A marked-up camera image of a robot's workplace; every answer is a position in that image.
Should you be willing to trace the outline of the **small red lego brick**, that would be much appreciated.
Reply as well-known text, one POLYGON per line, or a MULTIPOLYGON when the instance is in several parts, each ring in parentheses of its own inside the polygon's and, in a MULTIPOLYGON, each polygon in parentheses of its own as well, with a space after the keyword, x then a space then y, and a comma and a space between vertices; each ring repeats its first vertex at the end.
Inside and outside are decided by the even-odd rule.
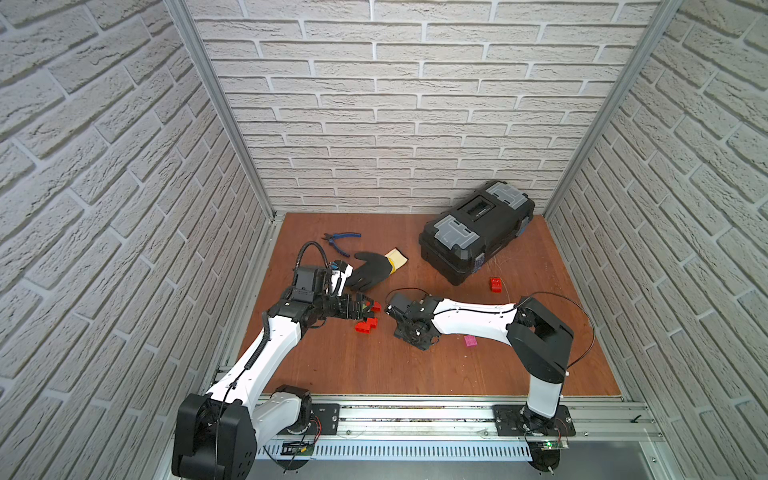
POLYGON ((358 333, 370 334, 378 327, 377 318, 369 318, 363 321, 357 322, 355 325, 355 331, 358 333))

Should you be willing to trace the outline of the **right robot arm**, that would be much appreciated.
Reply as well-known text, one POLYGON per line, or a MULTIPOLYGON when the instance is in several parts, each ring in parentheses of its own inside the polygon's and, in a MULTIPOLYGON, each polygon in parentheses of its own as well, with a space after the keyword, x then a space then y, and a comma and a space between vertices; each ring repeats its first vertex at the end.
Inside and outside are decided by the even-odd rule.
POLYGON ((534 293, 516 303, 470 304, 427 295, 412 300, 396 293, 386 313, 396 321, 395 336, 428 350, 447 335, 473 336, 512 348, 529 375, 522 405, 492 407, 501 437, 573 437, 576 430, 562 390, 570 369, 587 357, 596 344, 592 334, 586 350, 571 359, 574 331, 547 309, 534 293))

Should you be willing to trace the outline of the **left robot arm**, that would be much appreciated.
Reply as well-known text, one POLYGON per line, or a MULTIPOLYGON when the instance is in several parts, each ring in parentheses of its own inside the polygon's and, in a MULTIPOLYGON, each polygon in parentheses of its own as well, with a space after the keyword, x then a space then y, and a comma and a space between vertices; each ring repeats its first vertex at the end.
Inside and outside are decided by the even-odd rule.
POLYGON ((171 472, 182 479, 244 479, 260 448, 285 429, 313 423, 308 390, 283 385, 259 400, 286 356, 329 318, 366 321, 374 302, 348 293, 353 267, 297 262, 291 285, 262 314, 262 330, 234 366, 203 394, 190 394, 176 414, 171 472))

